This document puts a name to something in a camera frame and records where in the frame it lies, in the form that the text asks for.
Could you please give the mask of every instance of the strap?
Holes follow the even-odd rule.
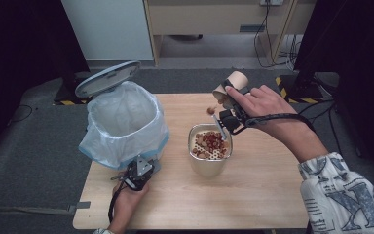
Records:
[[[274,119],[295,119],[302,121],[305,123],[312,131],[315,132],[315,128],[312,123],[302,115],[299,114],[290,114],[290,113],[283,113],[283,114],[271,114],[265,116],[259,116],[254,118],[249,118],[245,120],[245,126],[248,128],[256,128],[257,125],[264,125],[268,120]]]
[[[109,207],[109,210],[108,210],[108,218],[109,218],[110,223],[112,222],[112,219],[113,219],[112,214],[114,212],[115,202],[117,201],[118,195],[120,195],[120,192],[123,189],[123,185],[124,185],[124,180],[121,181],[120,187],[118,188],[117,191],[115,191],[114,195],[111,198],[110,207]]]

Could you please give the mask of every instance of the sleeve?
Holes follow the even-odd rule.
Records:
[[[299,165],[300,192],[314,233],[374,234],[374,186],[331,153]]]
[[[109,230],[98,228],[93,234],[114,234]]]

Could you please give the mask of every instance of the plastic bag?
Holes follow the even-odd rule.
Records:
[[[88,104],[87,133],[81,152],[106,167],[121,170],[135,156],[160,159],[169,139],[164,111],[155,96],[126,81]]]

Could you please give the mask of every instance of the floor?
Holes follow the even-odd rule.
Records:
[[[284,38],[281,51],[290,52],[293,35]],[[296,36],[295,43],[302,40]],[[276,65],[268,69],[288,69],[287,57],[280,57]],[[257,69],[270,66],[260,42],[254,34],[165,36],[157,68],[203,69],[238,68]]]

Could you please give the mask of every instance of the white cabinet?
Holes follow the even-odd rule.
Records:
[[[62,0],[87,61],[153,60],[143,0]]]

